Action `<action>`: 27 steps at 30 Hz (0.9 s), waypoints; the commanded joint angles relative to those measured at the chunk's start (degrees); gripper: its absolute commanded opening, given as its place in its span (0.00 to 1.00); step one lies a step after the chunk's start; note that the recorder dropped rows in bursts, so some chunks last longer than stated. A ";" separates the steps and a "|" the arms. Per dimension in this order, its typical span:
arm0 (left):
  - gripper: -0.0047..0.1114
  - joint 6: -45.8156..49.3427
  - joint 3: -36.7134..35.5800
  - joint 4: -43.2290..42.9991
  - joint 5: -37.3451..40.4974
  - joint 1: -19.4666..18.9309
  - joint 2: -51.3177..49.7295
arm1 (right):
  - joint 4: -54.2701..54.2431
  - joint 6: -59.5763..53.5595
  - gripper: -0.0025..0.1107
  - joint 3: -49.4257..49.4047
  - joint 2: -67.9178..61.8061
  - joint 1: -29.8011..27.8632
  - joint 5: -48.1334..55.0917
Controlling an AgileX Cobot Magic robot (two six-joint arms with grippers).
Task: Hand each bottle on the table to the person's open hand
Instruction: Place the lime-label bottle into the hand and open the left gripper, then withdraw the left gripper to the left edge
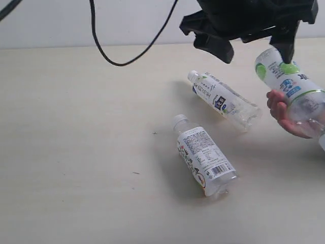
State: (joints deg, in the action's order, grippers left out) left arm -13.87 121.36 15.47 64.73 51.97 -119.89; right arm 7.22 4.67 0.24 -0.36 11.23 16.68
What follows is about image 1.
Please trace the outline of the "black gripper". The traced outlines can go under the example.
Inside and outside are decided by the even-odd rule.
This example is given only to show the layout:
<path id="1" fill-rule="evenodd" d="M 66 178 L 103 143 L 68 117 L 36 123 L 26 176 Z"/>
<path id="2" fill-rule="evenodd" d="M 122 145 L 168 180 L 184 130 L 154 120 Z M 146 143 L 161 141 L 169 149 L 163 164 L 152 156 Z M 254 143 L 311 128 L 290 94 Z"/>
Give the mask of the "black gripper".
<path id="1" fill-rule="evenodd" d="M 284 63 L 291 63 L 300 22 L 314 24 L 317 1 L 199 1 L 201 10 L 184 16 L 180 29 L 196 34 L 193 46 L 226 64 L 234 57 L 228 40 L 244 43 L 271 36 Z"/>

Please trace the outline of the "person's open hand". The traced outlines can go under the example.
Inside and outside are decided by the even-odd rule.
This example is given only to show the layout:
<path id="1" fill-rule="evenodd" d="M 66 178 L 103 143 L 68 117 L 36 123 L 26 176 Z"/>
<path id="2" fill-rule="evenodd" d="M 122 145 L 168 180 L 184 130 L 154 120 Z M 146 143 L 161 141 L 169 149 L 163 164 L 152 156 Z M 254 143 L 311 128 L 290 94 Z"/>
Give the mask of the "person's open hand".
<path id="1" fill-rule="evenodd" d="M 287 115 L 287 99 L 285 95 L 277 90 L 271 90 L 267 92 L 267 107 L 270 110 L 270 115 L 278 122 L 278 124 L 288 133 L 305 138 L 311 139 L 309 134 L 305 134 L 304 131 L 293 121 L 291 121 Z"/>

